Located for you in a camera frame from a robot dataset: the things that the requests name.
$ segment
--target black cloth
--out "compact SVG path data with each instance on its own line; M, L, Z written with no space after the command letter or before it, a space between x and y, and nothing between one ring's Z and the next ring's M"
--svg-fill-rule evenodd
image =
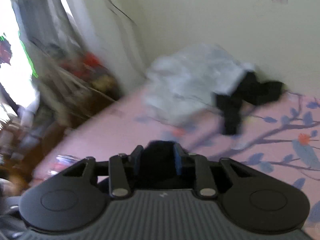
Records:
M277 101L281 96L283 85L278 81L259 83L255 73L247 72L231 96L214 94L216 106L222 111L224 118L222 134L235 135L240 132L240 109L243 101L254 106Z

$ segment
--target blue leaf pattern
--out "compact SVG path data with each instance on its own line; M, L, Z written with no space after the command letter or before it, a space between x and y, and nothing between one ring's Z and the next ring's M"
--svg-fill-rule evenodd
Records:
M320 169L318 157L310 145L301 145L298 140L293 140L292 147L305 165L314 169Z
M312 113L310 111L306 112L303 115L302 120L303 120L304 125L312 125L312 123L313 123Z
M306 179L305 178L300 178L300 179L297 179L293 184L292 186L296 187L297 189L302 189L304 183L306 182Z
M318 103L317 102L309 102L307 105L306 105L307 108L310 108L310 109L316 109L318 107Z
M200 145L203 147L210 147L213 145L213 141L209 139L209 140L202 142Z
M311 134L310 134L311 137L316 137L317 135L318 135L318 131L317 130L311 131Z
M251 155L247 160L247 165L258 165L263 156L263 153L255 153L254 155Z
M151 118L146 115L143 115L136 117L134 120L139 123L147 123L151 120Z
M292 161L292 159L293 159L293 154L289 154L283 158L282 162L289 163L290 161Z
M320 201L311 208L308 220L312 223L320 222Z
M274 118L272 118L270 116L267 116L267 117L263 118L263 120L265 122L268 122L268 123L276 123L276 122L278 122L276 119L274 119Z
M193 133L198 129L198 126L194 122L188 122L182 125L180 128L184 129L187 133Z
M297 117L299 114L298 111L293 107L290 109L290 113L292 114L292 117Z
M259 167L260 170L264 173L271 173L274 170L273 166L268 162L260 162Z
M281 117L281 123L282 123L283 125L286 125L286 124L288 124L289 122L290 122L290 118L289 118L287 115L284 115L284 116Z

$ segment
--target black cable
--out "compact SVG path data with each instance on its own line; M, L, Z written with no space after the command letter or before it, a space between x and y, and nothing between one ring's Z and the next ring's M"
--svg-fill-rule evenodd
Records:
M128 15L126 15L121 9L119 9L119 8L112 2L112 0L108 0L108 1L112 4L113 7L115 7L117 10L119 10L123 15L125 15L125 16L130 20L130 22L133 24L133 27L136 27L136 28L138 27L137 24L136 24ZM116 16L119 17L119 15L117 15L114 10L112 10L112 9L110 9L110 8L109 8L109 10L111 10ZM128 59L129 59L130 61L134 60L135 63L137 63L137 61L136 61L136 59L135 59L135 56L133 55L133 53L132 53L132 51L131 51L131 49L130 49L129 43L127 44L127 46L125 45L124 40L127 40L127 39L129 39L129 38L128 38L128 37L126 37L126 38L123 37L124 34L126 34L126 35L128 35L128 34L127 34L127 32L126 32L126 30L125 30L125 27L124 27L123 23L121 22L121 20L120 20L120 24L117 23L117 25L118 25L118 28L119 28L119 29L120 29L120 28L123 29L123 31L120 30L120 36L121 36L121 42L122 42L122 44L123 44L123 46L124 46L124 51L125 51ZM133 68L135 71L137 71L144 79L147 78L147 77L146 77L146 74L145 74L140 68L138 68L135 64L133 64L132 62L131 62L131 66L132 66L132 68Z
M128 16L126 15L121 9L119 9L113 2L112 0L108 0L113 7L115 7L117 10L119 10L124 16L126 16L134 25L136 25L136 23Z

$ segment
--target ribbed black surface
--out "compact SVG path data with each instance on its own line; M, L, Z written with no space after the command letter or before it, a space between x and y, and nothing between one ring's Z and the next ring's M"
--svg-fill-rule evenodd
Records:
M27 232L21 240L306 240L296 230L265 236L227 220L214 202L196 199L188 190L137 191L114 201L103 216L81 232L62 236Z

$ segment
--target white wall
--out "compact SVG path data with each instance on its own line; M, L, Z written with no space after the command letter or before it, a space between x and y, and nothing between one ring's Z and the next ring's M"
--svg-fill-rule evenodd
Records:
M119 0L151 62L196 42L218 43L294 91L320 97L320 0Z

